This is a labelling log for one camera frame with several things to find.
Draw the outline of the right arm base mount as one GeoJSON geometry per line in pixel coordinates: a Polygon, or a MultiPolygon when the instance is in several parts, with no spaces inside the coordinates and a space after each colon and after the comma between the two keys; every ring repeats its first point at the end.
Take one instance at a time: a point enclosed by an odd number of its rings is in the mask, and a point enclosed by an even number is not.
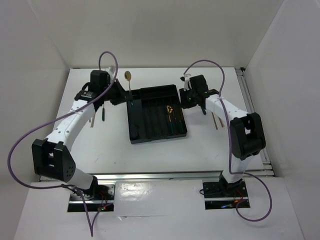
{"type": "Polygon", "coordinates": [[[219,190],[218,182],[203,182],[199,193],[204,197],[206,210],[235,209],[238,203],[239,208],[251,207],[244,181],[228,192],[219,190]]]}

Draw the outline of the gold spoon green handle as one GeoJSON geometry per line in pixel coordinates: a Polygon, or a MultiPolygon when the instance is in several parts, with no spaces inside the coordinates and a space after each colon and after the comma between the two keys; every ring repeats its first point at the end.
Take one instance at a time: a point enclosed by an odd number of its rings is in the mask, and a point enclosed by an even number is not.
{"type": "Polygon", "coordinates": [[[171,133],[174,134],[174,127],[173,127],[173,123],[172,123],[172,119],[171,119],[171,113],[172,113],[172,111],[173,111],[173,108],[172,108],[170,105],[167,105],[167,106],[166,106],[166,113],[167,113],[167,115],[168,115],[171,133]]]}
{"type": "Polygon", "coordinates": [[[127,80],[128,82],[128,94],[129,94],[129,102],[130,102],[130,106],[133,107],[133,95],[132,95],[132,89],[131,89],[131,79],[132,79],[132,75],[130,71],[126,71],[124,73],[124,78],[127,80]]]}

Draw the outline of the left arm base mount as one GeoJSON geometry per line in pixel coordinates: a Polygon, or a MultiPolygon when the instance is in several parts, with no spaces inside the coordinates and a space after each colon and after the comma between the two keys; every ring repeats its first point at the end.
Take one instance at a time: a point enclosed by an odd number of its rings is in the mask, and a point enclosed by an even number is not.
{"type": "MultiPolygon", "coordinates": [[[[113,212],[114,211],[114,199],[115,199],[115,188],[114,183],[103,185],[103,187],[94,195],[86,195],[83,191],[81,192],[85,200],[85,204],[88,212],[113,212]]],[[[84,213],[85,207],[83,204],[82,197],[76,189],[71,188],[69,195],[68,213],[84,213]]]]}

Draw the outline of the gold fork green handle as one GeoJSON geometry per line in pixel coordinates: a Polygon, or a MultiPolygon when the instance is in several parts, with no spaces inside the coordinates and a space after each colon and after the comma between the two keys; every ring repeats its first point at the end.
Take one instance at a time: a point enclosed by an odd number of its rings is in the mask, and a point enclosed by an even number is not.
{"type": "Polygon", "coordinates": [[[102,115],[101,115],[101,119],[104,122],[106,119],[106,113],[105,113],[105,105],[102,105],[102,115]]]}
{"type": "Polygon", "coordinates": [[[201,107],[201,110],[202,110],[202,113],[203,113],[204,115],[206,115],[206,114],[207,114],[207,112],[206,112],[205,108],[201,107]]]}

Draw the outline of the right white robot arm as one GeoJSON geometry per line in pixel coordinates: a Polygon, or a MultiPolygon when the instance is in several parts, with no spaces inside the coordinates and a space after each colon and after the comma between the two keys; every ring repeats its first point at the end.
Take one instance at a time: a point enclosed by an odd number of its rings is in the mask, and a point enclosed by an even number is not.
{"type": "Polygon", "coordinates": [[[200,106],[203,112],[208,110],[225,120],[229,160],[219,177],[218,190],[223,196],[230,196],[241,183],[249,163],[266,147],[261,117],[236,107],[216,89],[209,89],[203,75],[185,74],[180,80],[184,83],[179,89],[182,108],[200,106]]]}

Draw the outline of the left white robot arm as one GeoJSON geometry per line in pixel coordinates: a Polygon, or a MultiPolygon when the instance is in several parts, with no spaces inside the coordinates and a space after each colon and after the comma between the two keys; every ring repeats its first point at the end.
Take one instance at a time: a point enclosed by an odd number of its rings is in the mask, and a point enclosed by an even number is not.
{"type": "Polygon", "coordinates": [[[94,175],[76,167],[71,150],[85,124],[94,118],[104,102],[116,106],[130,99],[129,93],[116,79],[116,72],[111,67],[92,70],[90,81],[74,97],[67,117],[45,139],[36,139],[31,146],[37,175],[75,186],[88,200],[97,197],[103,187],[94,175]]]}

